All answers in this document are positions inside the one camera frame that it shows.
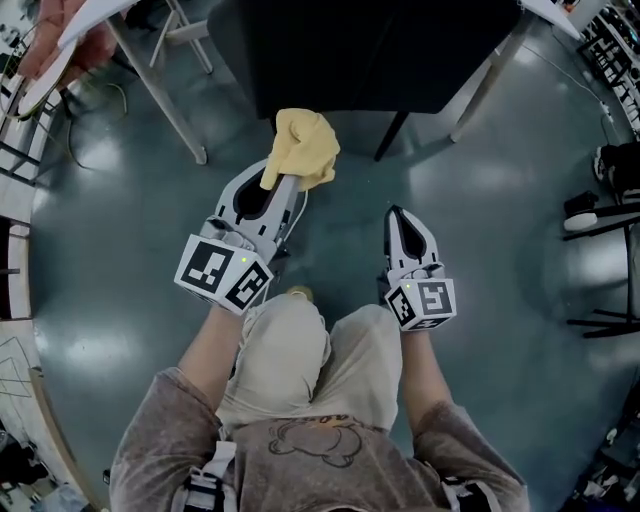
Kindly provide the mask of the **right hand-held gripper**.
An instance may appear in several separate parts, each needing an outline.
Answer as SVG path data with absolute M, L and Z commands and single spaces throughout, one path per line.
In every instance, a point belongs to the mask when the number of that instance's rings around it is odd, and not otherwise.
M 384 253 L 389 287 L 383 298 L 401 331 L 435 329 L 456 316 L 454 283 L 445 276 L 434 235 L 397 205 L 385 214 Z

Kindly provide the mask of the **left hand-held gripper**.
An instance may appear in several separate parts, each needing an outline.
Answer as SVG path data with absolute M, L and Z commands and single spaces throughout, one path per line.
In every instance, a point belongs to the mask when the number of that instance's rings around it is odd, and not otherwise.
M 244 314 L 274 279 L 269 264 L 293 224 L 301 178 L 282 175 L 271 190 L 260 183 L 267 160 L 236 175 L 224 187 L 216 215 L 206 219 L 184 248 L 174 282 L 234 314 Z M 232 224 L 259 222 L 251 234 Z

